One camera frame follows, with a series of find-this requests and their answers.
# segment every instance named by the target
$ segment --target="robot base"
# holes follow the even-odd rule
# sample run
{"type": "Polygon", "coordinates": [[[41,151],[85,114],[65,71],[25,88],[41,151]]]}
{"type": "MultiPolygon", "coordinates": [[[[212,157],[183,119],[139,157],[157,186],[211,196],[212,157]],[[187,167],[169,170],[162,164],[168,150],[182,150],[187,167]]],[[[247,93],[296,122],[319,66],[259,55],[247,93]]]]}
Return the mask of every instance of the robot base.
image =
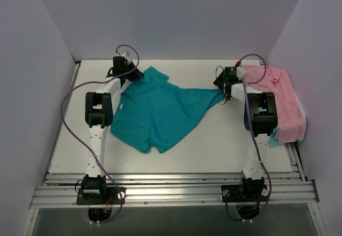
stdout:
{"type": "Polygon", "coordinates": [[[126,188],[120,187],[122,200],[120,199],[120,194],[116,187],[108,187],[107,188],[107,196],[103,197],[101,194],[96,193],[84,193],[79,190],[77,195],[76,204],[77,205],[105,205],[107,204],[107,200],[110,196],[113,196],[113,200],[109,204],[113,205],[120,205],[121,203],[125,203],[125,196],[126,196],[126,188]]]}
{"type": "Polygon", "coordinates": [[[265,202],[268,191],[264,178],[251,180],[242,178],[238,185],[221,186],[222,201],[226,203],[265,202]]]}

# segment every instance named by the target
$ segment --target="glass panel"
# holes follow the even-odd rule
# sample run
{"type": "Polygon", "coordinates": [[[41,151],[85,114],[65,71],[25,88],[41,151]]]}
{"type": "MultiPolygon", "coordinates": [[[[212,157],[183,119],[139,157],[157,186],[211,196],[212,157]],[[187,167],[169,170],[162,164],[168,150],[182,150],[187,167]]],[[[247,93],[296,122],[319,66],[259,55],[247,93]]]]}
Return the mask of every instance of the glass panel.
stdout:
{"type": "Polygon", "coordinates": [[[54,235],[317,235],[306,204],[269,205],[253,224],[228,218],[224,206],[123,208],[110,223],[89,225],[85,209],[41,209],[34,236],[54,235]]]}

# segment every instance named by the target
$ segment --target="bolt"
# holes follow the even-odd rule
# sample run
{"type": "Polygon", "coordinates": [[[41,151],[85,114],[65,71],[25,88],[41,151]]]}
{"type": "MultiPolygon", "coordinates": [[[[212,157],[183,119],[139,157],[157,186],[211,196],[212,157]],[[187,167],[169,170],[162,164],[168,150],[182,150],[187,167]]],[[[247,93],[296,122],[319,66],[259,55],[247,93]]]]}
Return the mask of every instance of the bolt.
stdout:
{"type": "Polygon", "coordinates": [[[229,197],[229,190],[227,190],[227,189],[224,189],[223,191],[222,191],[222,196],[224,196],[224,197],[229,197]]]}
{"type": "Polygon", "coordinates": [[[268,195],[268,190],[262,189],[261,195],[266,197],[268,195]]]}
{"type": "Polygon", "coordinates": [[[121,192],[121,196],[122,196],[122,198],[124,199],[125,198],[125,193],[124,192],[121,192]]]}

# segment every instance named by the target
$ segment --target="teal shirt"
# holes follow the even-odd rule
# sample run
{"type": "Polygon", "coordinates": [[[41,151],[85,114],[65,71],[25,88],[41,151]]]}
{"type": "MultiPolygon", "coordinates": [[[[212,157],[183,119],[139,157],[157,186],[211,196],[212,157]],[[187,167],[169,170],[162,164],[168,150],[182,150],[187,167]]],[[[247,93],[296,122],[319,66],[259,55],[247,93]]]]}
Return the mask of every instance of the teal shirt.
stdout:
{"type": "Polygon", "coordinates": [[[153,67],[121,94],[111,133],[137,150],[160,153],[175,146],[224,98],[220,90],[182,89],[153,67]]]}

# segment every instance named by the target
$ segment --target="gray wall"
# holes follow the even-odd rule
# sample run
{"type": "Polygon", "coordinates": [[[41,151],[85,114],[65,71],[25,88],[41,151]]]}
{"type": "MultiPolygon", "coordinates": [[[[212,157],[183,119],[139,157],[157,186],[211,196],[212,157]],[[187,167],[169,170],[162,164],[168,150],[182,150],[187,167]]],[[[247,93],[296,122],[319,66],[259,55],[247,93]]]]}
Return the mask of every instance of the gray wall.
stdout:
{"type": "Polygon", "coordinates": [[[342,235],[342,0],[299,0],[270,57],[285,68],[308,118],[300,147],[328,235],[342,235]]]}
{"type": "Polygon", "coordinates": [[[0,0],[0,46],[0,231],[19,235],[75,64],[41,0],[0,0]]]}
{"type": "Polygon", "coordinates": [[[298,0],[42,0],[76,59],[268,56],[298,0]]]}

